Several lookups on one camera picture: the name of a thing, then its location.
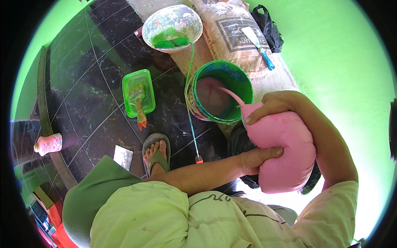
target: green paint drip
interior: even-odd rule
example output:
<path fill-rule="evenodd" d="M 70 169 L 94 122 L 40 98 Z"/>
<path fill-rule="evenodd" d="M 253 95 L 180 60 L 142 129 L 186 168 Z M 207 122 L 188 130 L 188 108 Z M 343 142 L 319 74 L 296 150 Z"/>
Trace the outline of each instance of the green paint drip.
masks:
<path fill-rule="evenodd" d="M 186 28 L 183 32 L 176 31 L 175 28 L 168 28 L 151 38 L 151 42 L 155 48 L 174 48 L 179 46 L 186 46 L 189 44 L 189 39 L 186 35 Z"/>

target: plastic bowl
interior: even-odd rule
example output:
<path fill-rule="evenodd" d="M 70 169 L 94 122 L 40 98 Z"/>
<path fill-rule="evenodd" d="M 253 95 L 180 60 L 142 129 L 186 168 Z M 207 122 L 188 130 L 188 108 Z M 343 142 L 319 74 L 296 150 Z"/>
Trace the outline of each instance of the plastic bowl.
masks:
<path fill-rule="evenodd" d="M 143 40 L 151 48 L 165 53 L 179 52 L 189 45 L 178 46 L 174 48 L 155 48 L 153 38 L 164 32 L 165 30 L 173 28 L 177 32 L 184 33 L 193 44 L 200 38 L 202 34 L 202 22 L 200 17 L 193 9 L 186 5 L 179 4 L 156 11 L 149 16 L 142 28 Z M 177 38 L 177 36 L 169 36 L 167 40 Z"/>

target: red object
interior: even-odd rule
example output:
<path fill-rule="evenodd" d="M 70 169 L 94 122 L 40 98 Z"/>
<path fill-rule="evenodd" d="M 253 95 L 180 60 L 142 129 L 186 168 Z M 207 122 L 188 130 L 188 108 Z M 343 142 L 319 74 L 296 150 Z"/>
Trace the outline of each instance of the red object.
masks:
<path fill-rule="evenodd" d="M 195 157 L 195 160 L 196 160 L 196 163 L 202 163 L 202 162 L 204 162 L 203 160 L 202 160 L 202 157 L 199 155 L 199 157 Z"/>
<path fill-rule="evenodd" d="M 143 127 L 146 128 L 147 126 L 148 126 L 148 121 L 147 120 L 142 121 L 142 122 L 138 122 L 138 127 L 139 127 L 139 130 L 141 130 L 141 131 L 142 131 Z"/>
<path fill-rule="evenodd" d="M 37 227 L 37 229 L 38 229 L 40 235 L 43 237 L 43 240 L 45 241 L 44 244 L 47 243 L 48 245 L 51 246 L 52 240 L 46 235 L 46 233 L 44 233 L 44 231 L 41 228 Z"/>
<path fill-rule="evenodd" d="M 134 31 L 134 34 L 137 38 L 142 36 L 142 27 L 143 26 Z"/>
<path fill-rule="evenodd" d="M 63 223 L 56 229 L 56 232 L 51 235 L 54 243 L 61 248 L 79 248 L 66 234 Z"/>
<path fill-rule="evenodd" d="M 50 223 L 53 224 L 56 228 L 58 228 L 62 223 L 62 208 L 62 203 L 59 200 L 47 211 Z"/>

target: wooden plank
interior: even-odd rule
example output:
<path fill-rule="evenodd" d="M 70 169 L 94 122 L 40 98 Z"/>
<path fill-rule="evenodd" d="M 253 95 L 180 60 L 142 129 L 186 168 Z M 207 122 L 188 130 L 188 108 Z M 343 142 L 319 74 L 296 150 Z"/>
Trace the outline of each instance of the wooden plank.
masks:
<path fill-rule="evenodd" d="M 40 60 L 39 60 L 39 71 L 37 74 L 37 104 L 39 106 L 40 124 L 41 130 L 44 136 L 53 135 L 50 117 L 48 116 L 48 108 L 46 101 L 46 84 L 45 84 L 45 63 L 46 63 L 47 48 L 41 48 Z M 69 190 L 73 186 L 77 185 L 76 179 L 68 169 L 64 158 L 60 152 L 50 152 L 51 160 L 54 164 L 55 169 L 58 171 L 61 180 L 63 181 L 66 188 Z"/>

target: green wall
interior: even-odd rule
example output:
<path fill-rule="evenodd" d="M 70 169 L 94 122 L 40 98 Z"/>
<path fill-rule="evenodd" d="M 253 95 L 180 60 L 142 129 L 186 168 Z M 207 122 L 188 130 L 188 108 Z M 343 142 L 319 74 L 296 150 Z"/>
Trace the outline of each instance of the green wall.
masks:
<path fill-rule="evenodd" d="M 299 90 L 339 129 L 357 166 L 355 239 L 376 224 L 393 181 L 388 126 L 394 71 L 371 24 L 348 0 L 247 0 L 264 5 Z"/>
<path fill-rule="evenodd" d="M 12 97 L 10 120 L 29 118 L 30 111 L 32 110 L 37 97 L 37 71 L 36 77 L 34 77 L 34 75 L 31 75 L 32 77 L 28 77 L 27 83 L 29 83 L 29 85 L 24 84 L 24 82 L 28 76 L 29 69 L 32 65 L 36 64 L 35 59 L 37 54 L 39 54 L 41 47 L 48 46 L 61 29 L 70 21 L 70 19 L 72 19 L 86 5 L 93 2 L 93 0 L 89 2 L 58 0 L 48 12 L 47 16 L 43 19 L 33 36 L 29 47 L 27 48 L 19 68 Z"/>

